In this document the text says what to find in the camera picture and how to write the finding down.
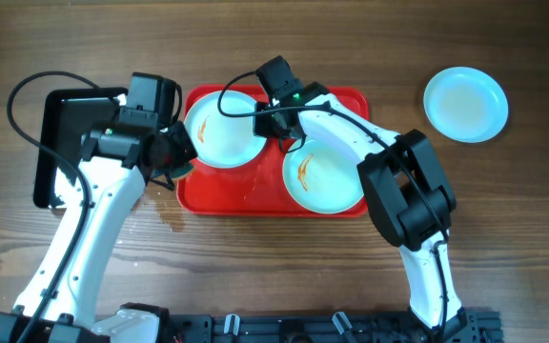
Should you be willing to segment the green and orange sponge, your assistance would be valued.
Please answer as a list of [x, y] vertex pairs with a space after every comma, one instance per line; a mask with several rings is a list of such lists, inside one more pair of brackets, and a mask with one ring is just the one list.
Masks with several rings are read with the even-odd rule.
[[184, 163], [183, 165], [170, 169], [168, 176], [172, 180], [183, 179], [188, 177], [194, 170], [194, 165], [191, 162]]

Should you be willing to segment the light blue plate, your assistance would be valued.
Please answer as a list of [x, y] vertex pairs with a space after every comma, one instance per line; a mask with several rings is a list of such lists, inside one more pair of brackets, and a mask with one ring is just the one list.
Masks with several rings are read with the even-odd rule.
[[502, 86], [489, 74], [469, 67], [435, 74], [424, 89], [423, 108], [437, 131], [468, 144], [494, 138], [509, 119]]
[[363, 198], [356, 166], [339, 151], [309, 139], [295, 141], [290, 150], [283, 159], [283, 183], [302, 208], [337, 214]]
[[254, 118], [223, 116], [220, 91], [201, 97], [188, 110], [184, 125], [203, 164], [219, 169], [240, 167], [256, 158], [266, 138], [254, 135]]

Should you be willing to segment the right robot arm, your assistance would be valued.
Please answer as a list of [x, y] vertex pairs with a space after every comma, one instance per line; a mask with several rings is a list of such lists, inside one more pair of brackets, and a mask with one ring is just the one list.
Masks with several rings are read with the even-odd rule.
[[462, 305], [448, 258], [457, 202], [427, 137], [385, 130], [347, 109], [326, 87], [305, 86], [277, 56], [255, 70], [268, 102], [259, 132], [313, 138], [348, 157], [358, 172], [370, 218], [398, 248], [410, 286], [410, 310], [441, 341], [461, 328]]

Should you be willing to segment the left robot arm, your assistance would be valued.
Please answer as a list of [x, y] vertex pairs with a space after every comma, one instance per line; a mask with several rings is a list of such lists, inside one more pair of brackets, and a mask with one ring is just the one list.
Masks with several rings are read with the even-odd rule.
[[185, 177], [197, 153], [179, 122], [182, 90], [136, 72], [126, 102], [84, 133], [75, 162], [38, 143], [76, 176], [51, 245], [13, 309], [0, 312], [0, 342], [172, 342], [166, 308], [127, 303], [98, 320], [96, 300], [112, 248], [132, 207], [154, 177], [164, 187]]

